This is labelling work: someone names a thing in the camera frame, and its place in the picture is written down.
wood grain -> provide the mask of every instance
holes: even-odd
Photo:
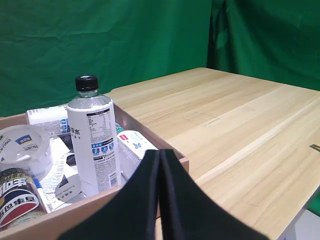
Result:
[[[210,198],[271,239],[320,185],[309,147],[320,145],[318,91],[196,68],[107,95],[187,156]]]

clear tape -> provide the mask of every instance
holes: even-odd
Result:
[[[41,128],[16,125],[0,130],[0,171],[22,168],[41,180],[52,164],[50,139]]]

green backdrop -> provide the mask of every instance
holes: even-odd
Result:
[[[207,63],[211,0],[1,0],[0,116]]]

can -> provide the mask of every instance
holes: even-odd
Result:
[[[2,231],[46,213],[37,187],[26,170],[9,168],[0,172],[0,229]]]

plastic bottle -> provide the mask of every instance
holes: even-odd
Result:
[[[75,79],[79,95],[67,114],[81,190],[93,196],[121,183],[114,103],[99,94],[94,75]]]

